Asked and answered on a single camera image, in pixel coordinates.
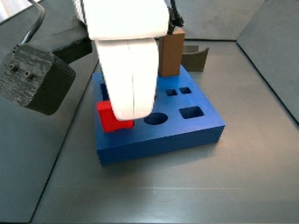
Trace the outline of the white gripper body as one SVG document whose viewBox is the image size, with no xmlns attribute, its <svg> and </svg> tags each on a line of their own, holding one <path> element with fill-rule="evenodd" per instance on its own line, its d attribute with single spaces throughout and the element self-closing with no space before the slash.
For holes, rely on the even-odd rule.
<svg viewBox="0 0 299 224">
<path fill-rule="evenodd" d="M 73 0 L 94 41 L 117 119 L 135 120 L 154 109 L 159 67 L 155 39 L 169 31 L 165 0 Z"/>
</svg>

